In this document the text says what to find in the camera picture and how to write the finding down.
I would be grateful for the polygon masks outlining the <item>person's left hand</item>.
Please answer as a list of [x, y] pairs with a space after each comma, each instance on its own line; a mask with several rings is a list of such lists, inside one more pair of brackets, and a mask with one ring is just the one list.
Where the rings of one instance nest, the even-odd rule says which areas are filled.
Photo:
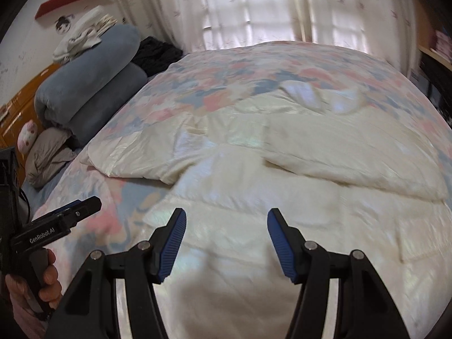
[[[55, 267], [56, 256], [51, 249], [46, 249], [48, 265], [42, 278], [44, 287], [39, 291], [40, 299], [56, 309], [62, 298], [62, 286], [58, 280], [58, 271]], [[28, 283], [20, 276], [6, 275], [5, 284], [12, 301], [12, 312], [15, 321], [28, 338], [43, 338], [46, 327], [32, 310], [30, 303], [34, 303], [34, 296]]]

